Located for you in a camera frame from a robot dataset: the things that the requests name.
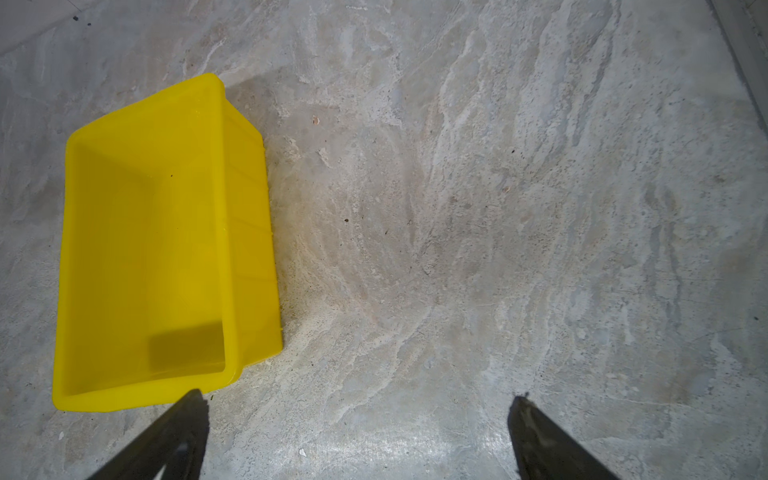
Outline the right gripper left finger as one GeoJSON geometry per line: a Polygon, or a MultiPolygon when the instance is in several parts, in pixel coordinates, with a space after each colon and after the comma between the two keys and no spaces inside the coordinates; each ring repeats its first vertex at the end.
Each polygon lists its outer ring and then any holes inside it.
{"type": "Polygon", "coordinates": [[[91,477],[198,479],[209,431],[208,402],[193,389],[91,477]]]}

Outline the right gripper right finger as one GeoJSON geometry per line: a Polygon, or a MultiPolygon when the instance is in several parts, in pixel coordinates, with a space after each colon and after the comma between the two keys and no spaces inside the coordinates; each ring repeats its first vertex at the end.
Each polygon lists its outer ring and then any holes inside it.
{"type": "Polygon", "coordinates": [[[526,396],[514,398],[507,425],[521,479],[618,479],[526,396]]]}

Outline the yellow plastic bin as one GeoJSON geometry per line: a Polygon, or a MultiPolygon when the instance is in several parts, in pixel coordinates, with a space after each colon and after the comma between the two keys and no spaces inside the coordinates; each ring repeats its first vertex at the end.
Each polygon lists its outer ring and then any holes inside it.
{"type": "Polygon", "coordinates": [[[67,141],[52,401],[110,412],[282,351],[265,148],[206,73],[67,141]]]}

